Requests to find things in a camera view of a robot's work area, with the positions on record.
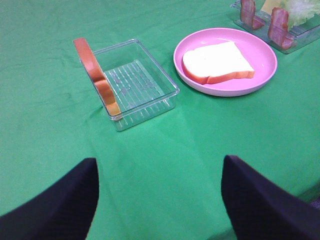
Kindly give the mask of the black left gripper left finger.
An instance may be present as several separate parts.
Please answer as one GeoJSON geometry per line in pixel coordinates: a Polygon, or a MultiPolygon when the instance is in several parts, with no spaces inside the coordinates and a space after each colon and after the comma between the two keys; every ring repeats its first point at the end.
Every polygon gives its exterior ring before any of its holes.
{"type": "Polygon", "coordinates": [[[95,158],[85,158],[45,191],[0,217],[2,240],[84,240],[99,199],[95,158]]]}

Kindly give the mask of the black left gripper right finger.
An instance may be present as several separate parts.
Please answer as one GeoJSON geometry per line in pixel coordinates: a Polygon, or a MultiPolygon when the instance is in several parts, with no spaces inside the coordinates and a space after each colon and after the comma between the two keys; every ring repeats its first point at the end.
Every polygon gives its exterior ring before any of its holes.
{"type": "Polygon", "coordinates": [[[221,195],[239,240],[318,240],[320,211],[236,155],[223,160],[221,195]]]}

